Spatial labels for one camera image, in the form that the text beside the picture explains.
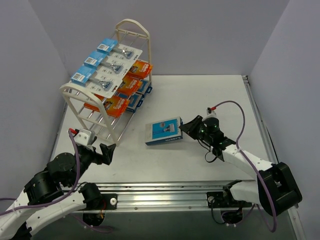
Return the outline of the blue Gillette razor blister pack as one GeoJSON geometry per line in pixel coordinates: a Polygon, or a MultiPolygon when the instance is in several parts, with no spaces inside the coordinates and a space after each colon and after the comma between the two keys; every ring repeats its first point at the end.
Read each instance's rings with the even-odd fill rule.
{"type": "Polygon", "coordinates": [[[103,39],[96,50],[107,56],[128,61],[137,60],[143,53],[141,49],[121,44],[117,40],[111,38],[103,39]]]}

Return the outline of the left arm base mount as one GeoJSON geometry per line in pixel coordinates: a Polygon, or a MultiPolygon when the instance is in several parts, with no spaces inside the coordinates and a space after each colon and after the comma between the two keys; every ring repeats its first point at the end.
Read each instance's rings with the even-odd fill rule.
{"type": "Polygon", "coordinates": [[[89,194],[84,197],[85,211],[116,210],[118,195],[116,193],[89,194]]]}

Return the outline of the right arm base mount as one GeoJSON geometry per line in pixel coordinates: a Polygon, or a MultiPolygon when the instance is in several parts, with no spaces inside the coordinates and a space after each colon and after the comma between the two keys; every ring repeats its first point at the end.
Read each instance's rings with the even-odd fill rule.
{"type": "Polygon", "coordinates": [[[207,205],[209,208],[235,208],[239,203],[224,196],[222,191],[210,191],[206,193],[207,205]]]}

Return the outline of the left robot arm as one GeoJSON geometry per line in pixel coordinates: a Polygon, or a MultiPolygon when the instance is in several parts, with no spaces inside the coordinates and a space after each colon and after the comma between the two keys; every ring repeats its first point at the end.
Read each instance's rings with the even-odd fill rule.
{"type": "Polygon", "coordinates": [[[102,223],[106,210],[117,208],[115,193],[102,194],[95,183],[79,180],[91,164],[112,163],[116,144],[93,146],[94,131],[68,130],[74,153],[63,152],[50,161],[24,186],[11,206],[0,214],[2,240],[29,240],[39,230],[73,212],[98,210],[97,216],[84,218],[92,228],[102,223]]]}

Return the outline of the blue Harry's box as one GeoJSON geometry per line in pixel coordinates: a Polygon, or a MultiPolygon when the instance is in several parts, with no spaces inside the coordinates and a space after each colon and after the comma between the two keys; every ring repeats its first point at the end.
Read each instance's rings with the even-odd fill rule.
{"type": "Polygon", "coordinates": [[[145,144],[159,145],[183,139],[180,126],[183,120],[180,116],[147,123],[145,125],[145,144]]]}
{"type": "Polygon", "coordinates": [[[140,83],[141,86],[136,91],[136,93],[142,95],[142,97],[145,98],[146,95],[150,94],[153,90],[152,82],[150,80],[141,79],[140,83]]]}
{"type": "Polygon", "coordinates": [[[129,103],[126,107],[126,111],[135,113],[137,109],[143,104],[144,96],[139,93],[134,93],[131,96],[120,93],[118,95],[120,98],[129,100],[129,103]]]}

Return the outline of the orange Gillette Fusion box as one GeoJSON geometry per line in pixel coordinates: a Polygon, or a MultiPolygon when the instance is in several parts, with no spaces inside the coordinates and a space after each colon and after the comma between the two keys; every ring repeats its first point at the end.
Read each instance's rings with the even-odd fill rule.
{"type": "Polygon", "coordinates": [[[138,59],[130,67],[126,75],[138,79],[145,79],[151,73],[152,69],[152,64],[138,59]]]}

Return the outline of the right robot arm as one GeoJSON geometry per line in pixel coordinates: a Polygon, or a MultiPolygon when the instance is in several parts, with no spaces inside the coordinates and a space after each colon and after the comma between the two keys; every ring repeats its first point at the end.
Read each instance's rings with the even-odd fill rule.
{"type": "Polygon", "coordinates": [[[247,202],[261,206],[270,216],[278,216],[303,200],[287,164],[272,163],[242,150],[220,130],[216,117],[203,118],[198,115],[179,128],[208,147],[217,159],[252,177],[252,181],[235,180],[226,185],[222,193],[225,205],[232,207],[238,202],[247,202]]]}

